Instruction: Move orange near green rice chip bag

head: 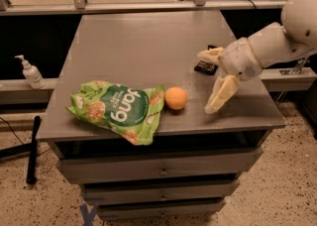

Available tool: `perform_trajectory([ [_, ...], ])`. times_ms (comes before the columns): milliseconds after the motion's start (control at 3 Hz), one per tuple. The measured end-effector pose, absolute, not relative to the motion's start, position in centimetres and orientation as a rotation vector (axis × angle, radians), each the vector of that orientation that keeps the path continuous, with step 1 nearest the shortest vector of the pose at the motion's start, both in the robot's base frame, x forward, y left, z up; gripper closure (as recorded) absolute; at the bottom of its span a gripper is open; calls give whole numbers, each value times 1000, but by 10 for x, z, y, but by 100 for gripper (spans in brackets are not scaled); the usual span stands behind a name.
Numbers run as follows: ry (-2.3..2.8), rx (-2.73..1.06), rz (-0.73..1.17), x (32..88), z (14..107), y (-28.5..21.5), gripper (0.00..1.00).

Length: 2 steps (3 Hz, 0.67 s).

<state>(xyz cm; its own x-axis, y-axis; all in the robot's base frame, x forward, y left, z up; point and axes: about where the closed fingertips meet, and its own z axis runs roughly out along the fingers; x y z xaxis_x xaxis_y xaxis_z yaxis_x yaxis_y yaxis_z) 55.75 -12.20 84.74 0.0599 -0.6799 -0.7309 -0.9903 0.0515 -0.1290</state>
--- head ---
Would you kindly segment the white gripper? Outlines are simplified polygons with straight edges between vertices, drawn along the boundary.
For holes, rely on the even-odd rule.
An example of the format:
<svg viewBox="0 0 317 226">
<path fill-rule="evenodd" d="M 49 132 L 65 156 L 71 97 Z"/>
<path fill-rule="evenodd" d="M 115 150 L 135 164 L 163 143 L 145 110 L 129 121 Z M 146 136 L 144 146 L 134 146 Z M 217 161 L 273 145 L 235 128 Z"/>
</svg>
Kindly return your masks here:
<svg viewBox="0 0 317 226">
<path fill-rule="evenodd" d="M 225 49 L 218 47 L 197 54 L 200 60 L 220 65 L 228 73 L 215 80 L 212 93 L 204 107 L 207 114 L 218 112 L 238 91 L 240 79 L 249 80 L 262 73 L 263 68 L 246 38 L 240 38 Z"/>
</svg>

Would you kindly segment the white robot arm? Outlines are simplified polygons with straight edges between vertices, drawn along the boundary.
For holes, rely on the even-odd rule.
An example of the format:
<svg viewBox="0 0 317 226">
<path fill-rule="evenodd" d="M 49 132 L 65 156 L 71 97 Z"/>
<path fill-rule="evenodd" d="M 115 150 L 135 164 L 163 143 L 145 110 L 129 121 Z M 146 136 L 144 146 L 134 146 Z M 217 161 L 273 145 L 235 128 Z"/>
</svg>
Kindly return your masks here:
<svg viewBox="0 0 317 226">
<path fill-rule="evenodd" d="M 214 114 L 234 96 L 242 81 L 252 79 L 271 65 L 310 57 L 317 50 L 317 0 L 288 0 L 280 21 L 225 48 L 200 52 L 197 57 L 222 68 L 205 112 Z"/>
</svg>

